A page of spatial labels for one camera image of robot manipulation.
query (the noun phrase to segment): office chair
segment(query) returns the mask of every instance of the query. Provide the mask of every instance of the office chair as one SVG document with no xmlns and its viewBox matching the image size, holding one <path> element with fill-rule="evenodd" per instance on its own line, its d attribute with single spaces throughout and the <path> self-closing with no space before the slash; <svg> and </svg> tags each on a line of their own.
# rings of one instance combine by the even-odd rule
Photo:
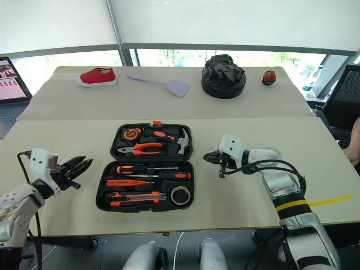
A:
<svg viewBox="0 0 360 270">
<path fill-rule="evenodd" d="M 349 136 L 360 111 L 360 65 L 347 64 L 325 105 L 312 110 L 334 139 Z"/>
</svg>

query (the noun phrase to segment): spatula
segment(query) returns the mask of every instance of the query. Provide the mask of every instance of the spatula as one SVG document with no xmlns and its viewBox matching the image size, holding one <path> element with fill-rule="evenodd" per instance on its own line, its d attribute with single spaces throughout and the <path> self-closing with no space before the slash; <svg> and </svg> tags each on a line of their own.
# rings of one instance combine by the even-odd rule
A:
<svg viewBox="0 0 360 270">
<path fill-rule="evenodd" d="M 159 80 L 152 80 L 152 79 L 146 79 L 140 76 L 126 74 L 126 77 L 134 79 L 134 80 L 144 80 L 146 82 L 152 82 L 152 83 L 160 83 L 165 84 L 168 87 L 168 90 L 172 92 L 172 94 L 183 97 L 186 95 L 187 91 L 189 91 L 189 85 L 180 81 L 180 80 L 170 80 L 168 82 L 162 82 Z"/>
</svg>

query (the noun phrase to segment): laptop screen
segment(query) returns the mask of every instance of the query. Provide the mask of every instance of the laptop screen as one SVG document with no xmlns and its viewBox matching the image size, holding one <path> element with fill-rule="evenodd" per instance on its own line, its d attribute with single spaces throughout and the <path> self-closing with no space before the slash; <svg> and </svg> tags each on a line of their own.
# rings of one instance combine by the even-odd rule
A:
<svg viewBox="0 0 360 270">
<path fill-rule="evenodd" d="M 7 57 L 0 58 L 0 103 L 26 101 L 31 94 Z"/>
</svg>

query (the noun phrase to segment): metal pole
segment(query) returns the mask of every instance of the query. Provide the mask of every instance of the metal pole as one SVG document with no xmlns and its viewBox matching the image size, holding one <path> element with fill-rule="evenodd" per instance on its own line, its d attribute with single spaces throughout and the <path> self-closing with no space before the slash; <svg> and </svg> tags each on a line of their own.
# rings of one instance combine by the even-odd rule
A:
<svg viewBox="0 0 360 270">
<path fill-rule="evenodd" d="M 113 4 L 111 3 L 111 0 L 105 0 L 105 1 L 106 1 L 107 10 L 109 11 L 111 24 L 112 24 L 112 27 L 114 28 L 116 41 L 117 41 L 118 46 L 119 46 L 120 59 L 123 62 L 123 65 L 127 66 L 127 61 L 125 60 L 125 56 L 124 56 L 124 52 L 123 52 L 122 39 L 121 39 L 121 36 L 120 36 L 118 23 L 116 22 L 116 18 L 115 18 L 115 15 L 114 15 Z"/>
</svg>

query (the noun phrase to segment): robotic arm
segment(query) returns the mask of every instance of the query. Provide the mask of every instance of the robotic arm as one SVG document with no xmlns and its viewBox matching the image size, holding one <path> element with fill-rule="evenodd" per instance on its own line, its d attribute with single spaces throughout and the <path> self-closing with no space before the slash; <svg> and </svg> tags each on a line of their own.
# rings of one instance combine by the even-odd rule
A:
<svg viewBox="0 0 360 270">
<path fill-rule="evenodd" d="M 277 150 L 246 150 L 241 141 L 226 134 L 221 139 L 218 151 L 206 154 L 204 159 L 221 165 L 221 178 L 240 170 L 244 174 L 262 173 L 263 183 L 280 218 L 280 226 L 287 236 L 279 250 L 279 258 L 291 268 L 340 269 L 340 259 L 334 245 L 304 198 L 304 179 L 291 164 L 282 161 Z M 300 186 L 285 164 L 291 166 L 299 176 Z M 226 167 L 236 170 L 226 172 Z"/>
<path fill-rule="evenodd" d="M 77 156 L 62 165 L 57 154 L 41 148 L 25 152 L 30 170 L 37 180 L 24 184 L 0 197 L 0 268 L 18 269 L 33 215 L 52 195 L 58 196 L 70 186 L 79 189 L 73 179 L 91 165 L 92 159 Z"/>
</svg>

